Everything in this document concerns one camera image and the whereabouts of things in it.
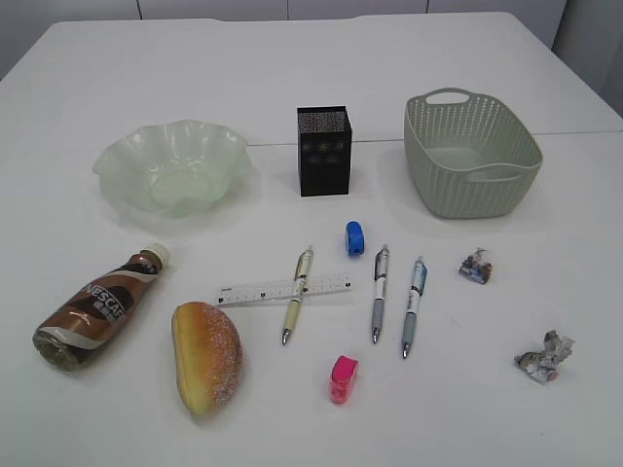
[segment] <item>black pen holder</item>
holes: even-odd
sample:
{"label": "black pen holder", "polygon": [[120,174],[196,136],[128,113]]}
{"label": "black pen holder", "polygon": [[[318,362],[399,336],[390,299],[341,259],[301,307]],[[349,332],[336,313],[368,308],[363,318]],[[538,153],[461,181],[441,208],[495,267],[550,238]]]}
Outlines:
{"label": "black pen holder", "polygon": [[306,107],[299,121],[302,197],[347,195],[352,129],[346,107]]}

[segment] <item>ruler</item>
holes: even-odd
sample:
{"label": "ruler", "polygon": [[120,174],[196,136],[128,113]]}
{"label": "ruler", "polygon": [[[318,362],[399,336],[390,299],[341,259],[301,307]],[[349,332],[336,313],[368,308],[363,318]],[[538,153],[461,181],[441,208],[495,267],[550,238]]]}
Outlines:
{"label": "ruler", "polygon": [[[294,298],[293,280],[264,282],[256,284],[221,287],[216,292],[219,306],[244,305],[267,302],[269,300],[289,300]],[[308,278],[303,296],[335,294],[352,290],[348,274],[329,274]]]}

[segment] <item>sugar-coated bun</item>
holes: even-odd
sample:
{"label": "sugar-coated bun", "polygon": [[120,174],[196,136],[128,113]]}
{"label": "sugar-coated bun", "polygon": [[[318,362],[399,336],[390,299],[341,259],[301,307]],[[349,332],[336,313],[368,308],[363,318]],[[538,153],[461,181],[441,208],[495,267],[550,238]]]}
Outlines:
{"label": "sugar-coated bun", "polygon": [[171,322],[177,388],[197,415],[223,406],[234,394],[242,368],[242,345],[232,320],[203,302],[181,305]]}

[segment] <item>basket handle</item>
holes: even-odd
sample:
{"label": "basket handle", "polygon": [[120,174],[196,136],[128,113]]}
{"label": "basket handle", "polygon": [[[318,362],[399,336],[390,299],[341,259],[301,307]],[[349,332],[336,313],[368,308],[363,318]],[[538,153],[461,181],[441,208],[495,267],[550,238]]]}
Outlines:
{"label": "basket handle", "polygon": [[512,182],[519,180],[529,170],[517,165],[494,163],[486,167],[466,170],[462,178],[467,183]]}
{"label": "basket handle", "polygon": [[432,97],[433,95],[449,94],[449,93],[466,95],[467,96],[467,100],[471,99],[471,97],[473,95],[475,95],[473,92],[470,92],[468,90],[462,90],[461,88],[442,88],[440,90],[433,90],[433,91],[429,92],[428,94],[424,94],[421,98],[428,105],[446,105],[446,104],[436,104],[434,102],[428,102],[428,98]]}

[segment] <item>ballpoint pen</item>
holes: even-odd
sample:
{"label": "ballpoint pen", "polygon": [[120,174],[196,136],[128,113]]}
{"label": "ballpoint pen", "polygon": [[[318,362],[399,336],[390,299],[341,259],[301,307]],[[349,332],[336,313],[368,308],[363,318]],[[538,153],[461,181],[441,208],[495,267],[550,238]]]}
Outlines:
{"label": "ballpoint pen", "polygon": [[285,322],[283,323],[283,333],[281,334],[281,343],[286,345],[288,339],[294,331],[296,326],[296,320],[299,317],[299,311],[301,310],[301,302],[303,301],[303,294],[305,292],[305,283],[308,280],[308,274],[310,273],[310,267],[312,266],[313,250],[312,246],[308,246],[299,257],[299,263],[296,265],[296,272],[294,273],[294,289],[292,291],[293,299],[288,304],[288,312],[285,315]]}
{"label": "ballpoint pen", "polygon": [[418,325],[418,314],[420,312],[421,296],[424,293],[424,283],[428,271],[424,265],[424,258],[418,257],[413,267],[413,281],[411,282],[411,290],[409,290],[409,304],[407,305],[407,314],[405,315],[405,323],[402,328],[402,358],[409,356],[409,351],[413,346],[416,334],[416,326]]}
{"label": "ballpoint pen", "polygon": [[377,343],[381,329],[383,328],[383,315],[385,312],[385,290],[387,287],[387,268],[389,266],[389,250],[387,244],[377,253],[377,261],[374,264],[374,281],[377,286],[377,296],[374,299],[372,311],[372,342]]}

